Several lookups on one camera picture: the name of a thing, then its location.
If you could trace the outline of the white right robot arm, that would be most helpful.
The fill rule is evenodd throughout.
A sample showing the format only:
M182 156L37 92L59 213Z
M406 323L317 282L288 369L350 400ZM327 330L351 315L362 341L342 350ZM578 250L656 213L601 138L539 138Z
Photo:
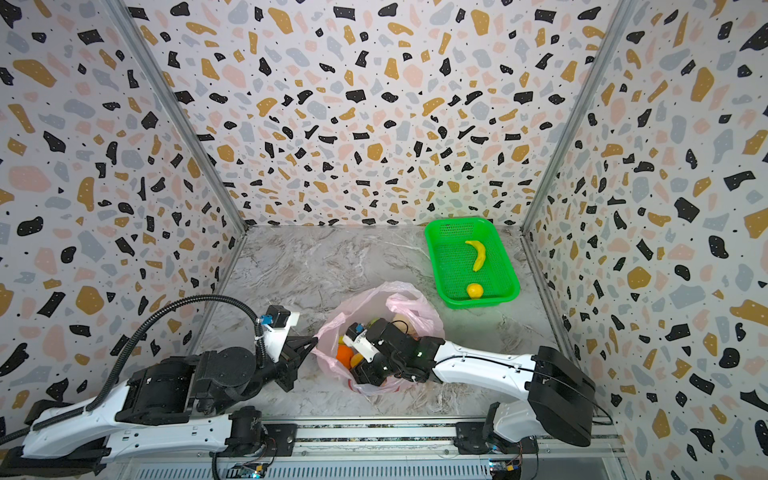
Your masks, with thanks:
M415 338L379 319L354 323L343 343L363 359L352 376L364 385L387 380L477 386L513 397L494 404L491 436L509 442L548 435L576 447L592 442L595 383L560 351L541 346L535 354L508 355L460 346L443 338Z

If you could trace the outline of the pink plastic bag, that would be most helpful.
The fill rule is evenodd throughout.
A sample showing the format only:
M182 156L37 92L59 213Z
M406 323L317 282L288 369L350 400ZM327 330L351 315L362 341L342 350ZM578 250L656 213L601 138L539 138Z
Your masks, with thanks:
M380 319L393 322L414 338L445 336L442 319L421 291L407 282L385 282L343 301L331 311L317 332L318 344L312 354L325 377L365 396L405 391L414 385L393 377L381 386L360 383L337 359L342 336L351 324L359 323L367 327Z

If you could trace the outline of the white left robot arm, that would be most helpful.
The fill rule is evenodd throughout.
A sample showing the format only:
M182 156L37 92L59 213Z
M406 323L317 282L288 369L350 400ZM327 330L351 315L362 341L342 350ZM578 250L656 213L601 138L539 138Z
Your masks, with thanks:
M262 414L248 400L276 383L290 391L318 340L290 336L259 364L243 347L171 357L135 372L97 407L42 401L21 445L1 462L4 477L99 474L118 458L207 451L219 457L273 452Z

